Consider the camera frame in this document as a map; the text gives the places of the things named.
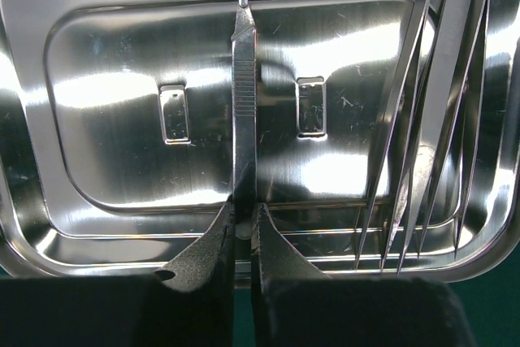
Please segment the stainless steel tray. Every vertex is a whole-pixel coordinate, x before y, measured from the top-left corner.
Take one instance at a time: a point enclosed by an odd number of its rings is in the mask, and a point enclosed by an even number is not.
[[[440,1],[431,0],[423,59]],[[479,149],[457,257],[447,205],[459,178],[449,158],[425,245],[419,257],[410,247],[405,273],[468,278],[518,242],[520,106],[511,75],[519,1],[491,0]],[[335,275],[379,273],[391,162],[357,270],[354,233],[380,97],[413,2],[251,1],[258,196],[289,241]],[[13,275],[162,266],[209,227],[232,191],[236,0],[0,0],[0,8],[0,263]],[[326,93],[300,109],[297,80],[316,76]],[[314,115],[306,130],[300,113]],[[236,276],[247,278],[249,242],[237,244]],[[394,245],[385,272],[398,257]]]

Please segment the green surface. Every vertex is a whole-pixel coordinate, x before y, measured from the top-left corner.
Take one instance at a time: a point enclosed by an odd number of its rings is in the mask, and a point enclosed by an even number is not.
[[[520,347],[520,248],[486,274],[450,284],[481,347]],[[254,346],[249,290],[235,291],[235,346]]]

